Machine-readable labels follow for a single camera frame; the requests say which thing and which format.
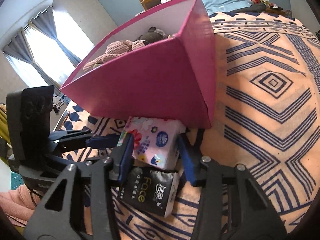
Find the patterned blanket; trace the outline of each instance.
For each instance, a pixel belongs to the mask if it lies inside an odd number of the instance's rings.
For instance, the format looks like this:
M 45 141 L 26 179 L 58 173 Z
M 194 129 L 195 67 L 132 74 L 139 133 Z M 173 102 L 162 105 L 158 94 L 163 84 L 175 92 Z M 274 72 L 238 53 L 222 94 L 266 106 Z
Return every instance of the patterned blanket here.
M 243 163 L 291 232 L 319 189 L 320 43 L 303 24 L 278 15 L 217 13 L 214 126 L 192 129 L 193 144 L 220 164 Z M 64 129 L 120 133 L 125 121 L 90 116 L 71 102 Z M 75 161 L 90 148 L 66 153 Z M 200 190 L 188 183 L 166 219 L 114 200 L 122 239 L 190 239 Z

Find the ceiling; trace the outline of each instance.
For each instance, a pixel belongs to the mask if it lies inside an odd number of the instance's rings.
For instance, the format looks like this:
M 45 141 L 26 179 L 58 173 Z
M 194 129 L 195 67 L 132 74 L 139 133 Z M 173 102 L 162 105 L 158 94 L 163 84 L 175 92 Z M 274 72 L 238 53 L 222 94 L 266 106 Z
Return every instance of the ceiling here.
M 8 38 L 53 0 L 4 0 L 0 6 L 0 49 Z

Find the metal bolt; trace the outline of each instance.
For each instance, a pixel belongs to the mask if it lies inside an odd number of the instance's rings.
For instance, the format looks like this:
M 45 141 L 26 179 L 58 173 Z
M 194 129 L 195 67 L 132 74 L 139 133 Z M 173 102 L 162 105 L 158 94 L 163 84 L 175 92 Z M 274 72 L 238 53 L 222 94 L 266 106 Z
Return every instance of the metal bolt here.
M 111 161 L 112 161 L 111 157 L 107 157 L 107 158 L 103 159 L 103 163 L 109 163 Z
M 245 170 L 245 166 L 244 166 L 243 164 L 238 164 L 238 165 L 237 165 L 237 169 L 238 169 L 239 171 L 244 171 L 244 170 Z
M 68 171 L 73 171 L 76 168 L 76 165 L 71 163 L 70 165 L 67 166 Z
M 203 163 L 208 163 L 211 161 L 211 158 L 209 156 L 202 156 L 201 161 Z

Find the red box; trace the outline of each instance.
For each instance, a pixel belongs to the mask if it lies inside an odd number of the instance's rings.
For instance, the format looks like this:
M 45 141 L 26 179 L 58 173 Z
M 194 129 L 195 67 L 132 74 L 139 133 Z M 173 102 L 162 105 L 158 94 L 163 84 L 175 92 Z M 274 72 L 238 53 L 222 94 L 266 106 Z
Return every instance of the red box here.
M 84 73 L 83 66 L 120 40 L 151 26 L 174 38 L 158 41 Z M 214 33 L 202 0 L 172 0 L 109 33 L 77 66 L 61 91 L 92 115 L 178 119 L 210 128 L 215 102 Z

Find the black tissue pack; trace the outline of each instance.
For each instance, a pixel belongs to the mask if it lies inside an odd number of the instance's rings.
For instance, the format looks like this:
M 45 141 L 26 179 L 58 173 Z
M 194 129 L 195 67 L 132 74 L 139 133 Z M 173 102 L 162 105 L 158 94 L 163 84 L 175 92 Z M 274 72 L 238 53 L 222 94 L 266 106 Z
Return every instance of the black tissue pack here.
M 134 208 L 167 217 L 171 214 L 180 177 L 176 172 L 135 167 L 119 188 L 118 199 Z

